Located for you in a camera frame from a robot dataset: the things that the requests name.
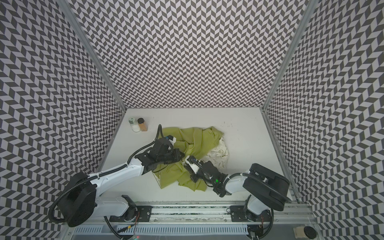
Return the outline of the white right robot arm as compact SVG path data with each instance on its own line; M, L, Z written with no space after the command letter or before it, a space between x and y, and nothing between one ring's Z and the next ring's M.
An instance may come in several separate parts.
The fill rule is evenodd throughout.
M186 160L185 168L193 182L204 181L221 198L248 192L243 207L244 219L248 221L255 221L267 210L281 212L285 204L292 202L288 197L289 180L260 164L252 164L248 172L227 175L210 161L204 163L191 156Z

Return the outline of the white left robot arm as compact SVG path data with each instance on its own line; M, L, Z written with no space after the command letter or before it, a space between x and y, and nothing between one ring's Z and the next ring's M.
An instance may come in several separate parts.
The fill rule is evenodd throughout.
M135 208L128 196L107 197L109 189L148 172L159 165L168 165L181 161L184 154L177 148L177 138L163 135L158 126L155 140L136 150L127 162L94 174L78 173L71 177L62 193L52 203L48 218L52 223L66 223L77 227L88 219L123 216L129 208Z

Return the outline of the orange spice jar black lid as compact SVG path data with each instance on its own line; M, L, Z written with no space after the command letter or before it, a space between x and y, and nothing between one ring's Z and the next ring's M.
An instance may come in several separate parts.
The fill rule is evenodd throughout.
M147 123L144 120L144 118L137 119L137 122L138 122L139 128L140 128L140 130L142 132L147 132L148 131Z

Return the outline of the white spice jar green lid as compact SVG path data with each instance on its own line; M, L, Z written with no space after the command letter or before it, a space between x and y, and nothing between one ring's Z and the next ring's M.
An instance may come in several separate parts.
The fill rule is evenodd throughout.
M130 124L132 131L134 133L138 133L141 131L141 128L140 128L136 118L129 118L129 124Z

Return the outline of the black round puck on sponge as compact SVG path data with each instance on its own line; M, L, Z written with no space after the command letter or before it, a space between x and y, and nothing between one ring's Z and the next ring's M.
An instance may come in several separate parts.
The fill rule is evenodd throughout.
M317 231L311 226L300 226L294 228L296 239L314 240L317 238Z

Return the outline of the metal base rail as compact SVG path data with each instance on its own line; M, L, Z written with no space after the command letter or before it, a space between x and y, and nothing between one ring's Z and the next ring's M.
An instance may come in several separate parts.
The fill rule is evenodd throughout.
M261 215L245 209L243 202L222 203L148 203L129 209L129 219L109 217L112 223L128 223L134 217L139 222L153 224L220 224L243 223L267 225L276 224L312 224L315 217L306 204L286 204L283 211L265 210Z

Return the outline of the aluminium left corner post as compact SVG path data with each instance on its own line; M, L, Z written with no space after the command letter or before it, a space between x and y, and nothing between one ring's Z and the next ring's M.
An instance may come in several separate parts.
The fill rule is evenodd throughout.
M64 13L65 18L67 19L67 21L69 22L69 24L73 28L75 34L77 35L77 37L79 38L80 42L84 46L84 48L85 48L86 52L88 53L89 57L91 58L91 60L95 64L97 70L99 71L100 75L102 76L102 79L104 80L105 84L109 88L111 94L116 99L116 101L118 102L119 106L125 112L127 109L126 109L126 106L124 104L124 101L120 97L120 94L116 90L116 88L115 88L112 80L110 79L107 71L105 70L104 66L102 65L102 63L101 63L99 57L97 56L93 46L91 45L88 37L86 36L82 26L78 22L74 12L72 11L72 9L71 9L71 7L69 5L69 2L65 1L65 0L57 0L56 3L58 4L59 8Z

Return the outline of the aluminium corner post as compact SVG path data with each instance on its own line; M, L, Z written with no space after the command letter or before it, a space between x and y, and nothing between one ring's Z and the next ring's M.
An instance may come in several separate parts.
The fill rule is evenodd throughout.
M263 112L265 112L268 109L269 105L271 104L273 97L279 88L279 85L283 79L283 76L284 76L284 74L285 74L285 72L286 72L286 70L287 70L287 68L288 68L288 66L289 66L289 64L290 64L290 62L294 56L294 53L295 53L295 51L296 51L296 49L300 43L300 40L301 40L305 30L306 30L306 27L307 27L308 23L310 22L311 17L316 10L318 3L319 3L319 1L315 1L315 0L310 0L308 2L308 5L304 11L303 17L299 22L298 28L296 29L296 31L294 33L292 42L290 43L288 50L287 50L287 53L283 59L282 65L277 72L276 78L273 81L272 87L271 87L271 89L267 95L266 101L262 106Z
M99 57L97 56L93 46L91 45L88 37L86 36L82 26L78 22L74 12L72 11L72 9L71 9L71 7L69 5L69 2L65 1L65 0L57 0L56 3L58 4L59 8L64 13L65 18L67 19L67 21L69 22L69 24L73 28L75 34L77 35L77 37L79 38L80 42L84 46L84 48L85 48L86 52L88 53L89 57L91 58L91 60L95 64L97 70L99 71L100 75L102 76L102 79L104 80L105 84L109 88L111 94L116 99L116 101L118 102L119 106L125 112L127 109L126 109L126 106L124 104L124 101L120 97L120 94L116 90L116 88L115 88L112 80L110 79L107 71L105 70L104 66L102 65L102 63L101 63Z

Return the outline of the aluminium right corner post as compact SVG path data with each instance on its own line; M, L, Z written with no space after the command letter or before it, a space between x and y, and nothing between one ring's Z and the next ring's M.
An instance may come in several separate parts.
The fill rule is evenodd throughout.
M310 22L311 17L316 10L318 3L319 3L319 1L315 1L315 0L310 0L308 2L308 5L304 11L303 17L299 22L298 28L296 29L296 31L294 33L292 42L290 43L288 50L287 50L287 53L283 59L282 65L277 72L276 78L273 81L272 87L271 87L271 89L267 95L266 101L262 106L263 112L265 112L268 109L269 105L271 104L273 97L279 88L279 85L283 79L283 76L284 76L284 74L285 74L285 72L286 72L286 70L287 70L287 68L288 68L288 66L289 66L289 64L290 64L290 62L294 56L294 53L295 53L295 51L296 51L296 49L300 43L300 40L301 40L305 30L306 30L306 27L307 27L308 23Z

